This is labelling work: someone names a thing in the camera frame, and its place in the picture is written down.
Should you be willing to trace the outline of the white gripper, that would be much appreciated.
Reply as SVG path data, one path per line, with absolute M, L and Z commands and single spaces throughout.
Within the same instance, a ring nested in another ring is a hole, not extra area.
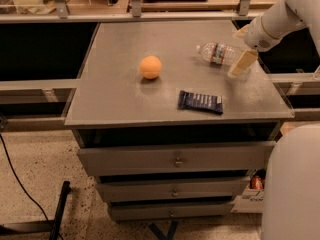
M 277 24 L 266 15 L 259 15 L 250 24 L 237 29 L 233 33 L 236 39 L 244 39 L 245 43 L 259 52 L 269 51 L 281 41 Z M 244 50 L 239 58 L 230 66 L 228 76 L 238 77 L 244 73 L 258 58 L 253 49 Z

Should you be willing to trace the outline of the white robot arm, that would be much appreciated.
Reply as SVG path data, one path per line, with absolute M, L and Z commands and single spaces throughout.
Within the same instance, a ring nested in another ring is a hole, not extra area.
M 279 0 L 247 27 L 244 42 L 268 51 L 307 28 L 320 53 L 320 0 Z M 261 240 L 320 240 L 320 125 L 297 127 L 274 147 L 267 165 Z

